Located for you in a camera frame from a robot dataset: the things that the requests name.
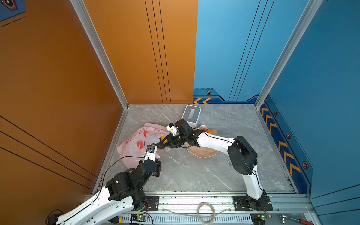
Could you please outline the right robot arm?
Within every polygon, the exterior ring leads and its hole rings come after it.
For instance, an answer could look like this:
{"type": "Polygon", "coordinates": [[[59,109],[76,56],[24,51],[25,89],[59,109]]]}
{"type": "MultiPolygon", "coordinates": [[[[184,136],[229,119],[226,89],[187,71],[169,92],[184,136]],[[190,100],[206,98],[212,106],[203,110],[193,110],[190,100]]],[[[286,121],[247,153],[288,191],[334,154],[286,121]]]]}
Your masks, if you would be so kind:
{"type": "Polygon", "coordinates": [[[265,210],[268,196],[258,177],[257,153],[244,137],[225,138],[212,135],[191,127],[185,120],[169,124],[167,130],[170,134],[161,136],[159,141],[153,144],[157,149],[185,148],[184,144],[187,143],[188,147],[210,148],[226,154],[233,168],[244,179],[250,209],[265,210]]]}

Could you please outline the left aluminium corner post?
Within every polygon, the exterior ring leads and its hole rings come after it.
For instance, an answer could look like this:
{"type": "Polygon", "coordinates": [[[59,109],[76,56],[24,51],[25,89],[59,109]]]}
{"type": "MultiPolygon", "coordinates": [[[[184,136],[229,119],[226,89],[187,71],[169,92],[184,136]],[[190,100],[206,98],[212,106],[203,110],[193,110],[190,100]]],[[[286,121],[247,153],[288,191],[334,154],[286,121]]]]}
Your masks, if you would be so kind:
{"type": "Polygon", "coordinates": [[[72,6],[92,44],[92,47],[116,93],[118,100],[120,101],[124,109],[128,109],[128,101],[126,100],[125,94],[121,88],[119,80],[114,72],[111,62],[107,56],[104,46],[100,40],[100,37],[96,31],[90,14],[86,8],[84,1],[71,0],[72,6]]]}

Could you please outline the pink plastic bag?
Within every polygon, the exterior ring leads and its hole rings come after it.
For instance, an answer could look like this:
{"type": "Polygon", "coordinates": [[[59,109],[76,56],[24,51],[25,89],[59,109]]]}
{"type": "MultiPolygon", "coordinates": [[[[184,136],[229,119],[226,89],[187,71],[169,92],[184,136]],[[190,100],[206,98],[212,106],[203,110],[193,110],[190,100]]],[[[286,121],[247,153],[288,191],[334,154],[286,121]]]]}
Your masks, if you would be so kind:
{"type": "Polygon", "coordinates": [[[130,156],[143,158],[148,145],[158,143],[162,136],[166,136],[168,134],[170,134],[170,132],[164,126],[145,123],[143,127],[139,128],[117,148],[120,158],[126,156],[122,159],[125,167],[136,168],[139,164],[140,158],[130,156]]]}

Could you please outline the aluminium front rail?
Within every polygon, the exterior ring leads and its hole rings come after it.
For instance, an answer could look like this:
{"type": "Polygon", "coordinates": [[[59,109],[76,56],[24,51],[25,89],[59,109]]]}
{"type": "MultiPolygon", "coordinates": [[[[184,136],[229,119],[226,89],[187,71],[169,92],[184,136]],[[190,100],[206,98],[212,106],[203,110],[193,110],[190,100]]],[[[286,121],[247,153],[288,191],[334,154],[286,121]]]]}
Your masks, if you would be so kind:
{"type": "Polygon", "coordinates": [[[130,211],[117,217],[130,223],[131,214],[146,214],[150,219],[143,225],[253,225],[250,214],[269,213],[272,218],[278,219],[281,219],[280,214],[289,217],[303,214],[304,220],[314,225],[321,224],[310,200],[302,194],[268,193],[273,211],[236,211],[233,197],[247,196],[244,192],[145,192],[145,195],[159,196],[158,211],[130,211]]]}

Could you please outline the green circuit board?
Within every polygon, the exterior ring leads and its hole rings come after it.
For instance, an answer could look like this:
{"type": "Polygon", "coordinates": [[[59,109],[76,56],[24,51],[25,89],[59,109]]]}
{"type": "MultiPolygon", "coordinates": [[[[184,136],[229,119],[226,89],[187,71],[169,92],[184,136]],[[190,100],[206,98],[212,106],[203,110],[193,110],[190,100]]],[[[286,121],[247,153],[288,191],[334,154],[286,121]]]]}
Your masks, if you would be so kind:
{"type": "Polygon", "coordinates": [[[132,224],[144,224],[150,219],[146,214],[131,214],[130,223],[132,224]]]}
{"type": "Polygon", "coordinates": [[[250,216],[254,225],[265,225],[266,221],[272,218],[269,213],[250,214],[250,216]]]}

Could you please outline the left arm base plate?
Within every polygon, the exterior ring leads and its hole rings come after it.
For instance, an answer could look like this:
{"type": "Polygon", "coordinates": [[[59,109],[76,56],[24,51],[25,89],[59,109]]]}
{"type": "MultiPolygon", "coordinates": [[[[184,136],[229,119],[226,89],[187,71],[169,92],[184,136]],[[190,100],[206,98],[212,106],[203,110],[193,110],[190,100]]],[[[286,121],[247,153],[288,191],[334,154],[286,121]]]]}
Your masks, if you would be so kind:
{"type": "Polygon", "coordinates": [[[141,211],[144,212],[157,212],[159,206],[159,196],[146,196],[147,200],[141,211]]]}

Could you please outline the right aluminium corner post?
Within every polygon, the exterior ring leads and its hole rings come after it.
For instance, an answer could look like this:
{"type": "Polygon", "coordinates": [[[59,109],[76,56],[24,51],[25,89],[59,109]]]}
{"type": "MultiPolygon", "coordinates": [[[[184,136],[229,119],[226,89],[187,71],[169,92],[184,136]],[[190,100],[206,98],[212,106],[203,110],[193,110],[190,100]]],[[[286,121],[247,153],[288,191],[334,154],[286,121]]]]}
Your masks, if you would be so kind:
{"type": "Polygon", "coordinates": [[[302,39],[305,31],[310,25],[312,19],[320,8],[323,0],[310,0],[308,1],[302,15],[300,16],[294,30],[292,31],[279,59],[277,60],[273,70],[271,71],[260,95],[255,103],[255,108],[260,109],[261,105],[265,102],[266,97],[269,95],[271,89],[279,78],[285,65],[302,39]]]}

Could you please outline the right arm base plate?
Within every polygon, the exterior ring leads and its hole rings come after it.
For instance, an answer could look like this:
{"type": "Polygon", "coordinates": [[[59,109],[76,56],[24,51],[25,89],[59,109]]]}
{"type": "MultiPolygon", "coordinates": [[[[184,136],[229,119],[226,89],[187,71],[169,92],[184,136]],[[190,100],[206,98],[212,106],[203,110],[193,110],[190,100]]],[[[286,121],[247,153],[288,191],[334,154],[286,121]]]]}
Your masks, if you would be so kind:
{"type": "Polygon", "coordinates": [[[273,211],[271,200],[267,195],[258,200],[248,196],[234,196],[232,200],[236,211],[273,211]]]}

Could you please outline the beige fruit plate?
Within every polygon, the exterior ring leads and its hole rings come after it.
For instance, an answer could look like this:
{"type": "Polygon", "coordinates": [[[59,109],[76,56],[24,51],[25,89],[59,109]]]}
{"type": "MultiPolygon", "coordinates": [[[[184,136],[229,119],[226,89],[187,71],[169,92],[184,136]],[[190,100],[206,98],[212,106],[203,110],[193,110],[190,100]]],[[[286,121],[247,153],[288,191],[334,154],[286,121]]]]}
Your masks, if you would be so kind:
{"type": "MultiPolygon", "coordinates": [[[[209,129],[208,127],[206,127],[205,125],[201,125],[200,127],[198,127],[199,130],[203,130],[203,129],[209,129]]],[[[209,129],[212,131],[211,135],[218,135],[217,130],[215,129],[209,129]]],[[[187,148],[187,151],[198,157],[198,158],[210,158],[213,157],[215,155],[218,154],[217,150],[211,149],[211,148],[203,148],[203,147],[196,147],[196,146],[189,146],[187,148]]]]}

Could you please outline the red handled screwdriver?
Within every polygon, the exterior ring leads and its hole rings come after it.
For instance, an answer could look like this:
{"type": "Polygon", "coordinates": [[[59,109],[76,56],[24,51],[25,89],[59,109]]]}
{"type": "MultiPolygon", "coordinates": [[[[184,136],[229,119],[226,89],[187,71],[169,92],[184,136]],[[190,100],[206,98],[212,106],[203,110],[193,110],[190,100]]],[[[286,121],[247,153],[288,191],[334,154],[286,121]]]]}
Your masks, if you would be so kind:
{"type": "Polygon", "coordinates": [[[314,225],[314,223],[303,220],[303,219],[298,219],[298,218],[294,218],[294,217],[289,217],[283,214],[280,214],[280,218],[281,218],[281,222],[282,224],[286,223],[286,219],[292,220],[292,221],[296,221],[297,223],[303,224],[303,225],[314,225]]]}

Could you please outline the green circuit board left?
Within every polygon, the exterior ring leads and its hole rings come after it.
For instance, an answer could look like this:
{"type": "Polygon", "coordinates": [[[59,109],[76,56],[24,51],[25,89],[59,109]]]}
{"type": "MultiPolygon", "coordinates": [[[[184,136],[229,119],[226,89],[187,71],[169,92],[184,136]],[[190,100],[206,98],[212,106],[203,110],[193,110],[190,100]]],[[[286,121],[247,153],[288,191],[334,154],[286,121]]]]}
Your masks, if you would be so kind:
{"type": "Polygon", "coordinates": [[[144,224],[150,219],[146,214],[131,214],[130,223],[132,224],[144,224]]]}

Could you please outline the aluminium corner post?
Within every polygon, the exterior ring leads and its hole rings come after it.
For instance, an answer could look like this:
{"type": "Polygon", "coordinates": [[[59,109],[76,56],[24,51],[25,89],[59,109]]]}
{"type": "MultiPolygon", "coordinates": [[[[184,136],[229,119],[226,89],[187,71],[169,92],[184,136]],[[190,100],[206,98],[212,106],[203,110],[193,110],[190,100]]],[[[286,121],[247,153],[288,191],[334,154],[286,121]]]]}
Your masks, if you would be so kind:
{"type": "Polygon", "coordinates": [[[119,80],[114,72],[111,62],[107,56],[104,46],[100,40],[100,37],[96,31],[90,14],[86,8],[84,1],[71,0],[72,6],[92,44],[92,47],[116,93],[118,100],[120,101],[124,109],[128,109],[128,101],[126,100],[125,94],[121,88],[119,80]]]}
{"type": "Polygon", "coordinates": [[[261,105],[265,102],[266,97],[269,95],[271,89],[279,78],[285,65],[302,39],[305,31],[310,25],[312,19],[320,8],[323,0],[310,0],[308,1],[302,15],[300,16],[294,30],[292,31],[279,59],[277,60],[273,70],[271,71],[260,95],[255,103],[255,108],[260,109],[261,105]]]}

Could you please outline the white grey tissue box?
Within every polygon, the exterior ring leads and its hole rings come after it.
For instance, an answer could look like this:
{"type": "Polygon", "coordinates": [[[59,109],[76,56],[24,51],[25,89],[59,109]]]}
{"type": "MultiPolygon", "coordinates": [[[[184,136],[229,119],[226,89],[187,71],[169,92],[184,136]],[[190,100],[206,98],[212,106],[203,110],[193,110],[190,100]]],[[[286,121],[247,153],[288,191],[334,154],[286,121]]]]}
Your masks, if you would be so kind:
{"type": "Polygon", "coordinates": [[[187,105],[183,112],[182,119],[185,120],[190,127],[196,128],[198,127],[201,110],[201,107],[195,105],[187,105]]]}

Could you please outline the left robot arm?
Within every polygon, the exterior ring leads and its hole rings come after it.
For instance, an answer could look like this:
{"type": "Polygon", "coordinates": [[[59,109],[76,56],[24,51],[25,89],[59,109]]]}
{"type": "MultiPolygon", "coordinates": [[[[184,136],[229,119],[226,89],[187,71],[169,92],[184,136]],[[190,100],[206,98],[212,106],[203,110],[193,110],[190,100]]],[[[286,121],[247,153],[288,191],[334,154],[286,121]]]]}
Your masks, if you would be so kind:
{"type": "Polygon", "coordinates": [[[116,174],[94,196],[70,212],[54,213],[47,225],[101,225],[123,213],[142,210],[148,199],[143,190],[147,181],[160,176],[161,162],[147,159],[137,168],[116,174]]]}

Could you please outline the black yellow screwdriver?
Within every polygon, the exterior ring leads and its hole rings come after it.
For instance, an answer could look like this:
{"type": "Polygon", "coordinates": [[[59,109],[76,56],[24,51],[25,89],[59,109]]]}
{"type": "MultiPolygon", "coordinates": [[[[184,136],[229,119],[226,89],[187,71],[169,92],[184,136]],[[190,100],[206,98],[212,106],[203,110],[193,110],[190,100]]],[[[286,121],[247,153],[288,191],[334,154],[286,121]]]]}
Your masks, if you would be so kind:
{"type": "Polygon", "coordinates": [[[114,218],[110,219],[109,222],[112,224],[121,224],[123,222],[123,218],[122,217],[114,217],[114,218]]]}

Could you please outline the green circuit board right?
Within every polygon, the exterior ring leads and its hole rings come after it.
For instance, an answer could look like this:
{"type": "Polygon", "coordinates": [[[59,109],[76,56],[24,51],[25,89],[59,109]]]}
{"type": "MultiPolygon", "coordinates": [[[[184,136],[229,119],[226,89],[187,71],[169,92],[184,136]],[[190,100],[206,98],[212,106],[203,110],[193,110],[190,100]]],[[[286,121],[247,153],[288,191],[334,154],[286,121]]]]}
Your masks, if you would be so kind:
{"type": "Polygon", "coordinates": [[[250,216],[254,225],[265,225],[266,221],[272,218],[269,213],[250,214],[250,216]]]}

